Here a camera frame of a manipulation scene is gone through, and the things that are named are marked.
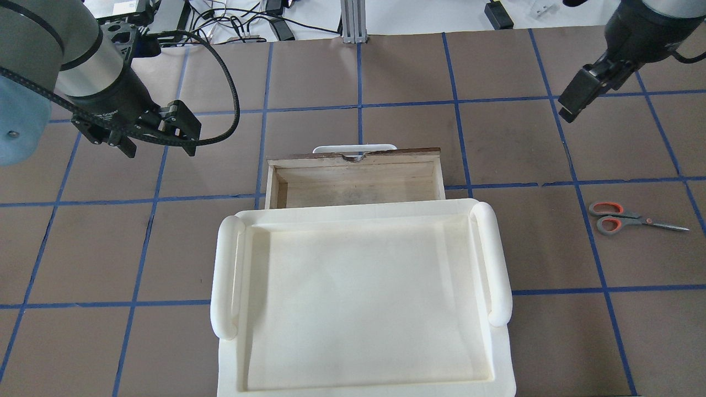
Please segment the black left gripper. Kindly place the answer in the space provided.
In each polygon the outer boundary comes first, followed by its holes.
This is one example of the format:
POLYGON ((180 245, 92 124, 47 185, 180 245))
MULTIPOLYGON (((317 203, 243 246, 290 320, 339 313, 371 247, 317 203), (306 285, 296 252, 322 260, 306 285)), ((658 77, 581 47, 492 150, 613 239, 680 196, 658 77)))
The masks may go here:
MULTIPOLYGON (((134 158, 137 147, 123 132, 103 128, 79 115, 73 115, 71 123, 94 145, 103 143, 118 148, 128 158, 134 158)), ((146 110, 136 120, 127 124, 127 131, 136 134, 136 139, 172 139, 179 142, 185 153, 196 156, 197 141, 201 135, 201 121, 181 100, 171 101, 167 106, 155 106, 146 110)))

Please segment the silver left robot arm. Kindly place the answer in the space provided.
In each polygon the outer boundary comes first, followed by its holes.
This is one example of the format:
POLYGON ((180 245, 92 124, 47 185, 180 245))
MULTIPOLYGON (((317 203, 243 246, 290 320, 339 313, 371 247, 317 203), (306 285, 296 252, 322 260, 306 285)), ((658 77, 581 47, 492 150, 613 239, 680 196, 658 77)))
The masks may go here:
POLYGON ((82 1, 2 2, 2 165, 35 153, 55 94, 92 144, 133 158, 136 139, 196 154, 201 123, 183 101, 159 106, 133 70, 161 53, 126 21, 100 25, 82 1))

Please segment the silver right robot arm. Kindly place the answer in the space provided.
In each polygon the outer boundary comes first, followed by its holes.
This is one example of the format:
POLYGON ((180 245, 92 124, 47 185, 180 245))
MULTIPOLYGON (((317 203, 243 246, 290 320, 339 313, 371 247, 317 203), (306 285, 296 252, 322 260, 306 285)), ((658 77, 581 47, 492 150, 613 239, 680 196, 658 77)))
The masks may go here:
POLYGON ((621 1, 605 25, 607 50, 580 68, 559 96, 561 118, 572 123, 598 96, 620 89, 648 63, 669 56, 684 65, 704 60, 704 53, 678 52, 704 15, 704 1, 621 1))

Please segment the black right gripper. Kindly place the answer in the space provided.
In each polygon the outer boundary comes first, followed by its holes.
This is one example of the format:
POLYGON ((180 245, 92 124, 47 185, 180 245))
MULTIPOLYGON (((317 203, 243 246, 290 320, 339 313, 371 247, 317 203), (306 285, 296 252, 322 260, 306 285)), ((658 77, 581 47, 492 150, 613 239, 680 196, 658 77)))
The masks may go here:
POLYGON ((598 96, 618 90, 640 69, 635 61, 616 61, 604 53, 595 63, 584 65, 560 94, 558 115, 572 123, 598 96))

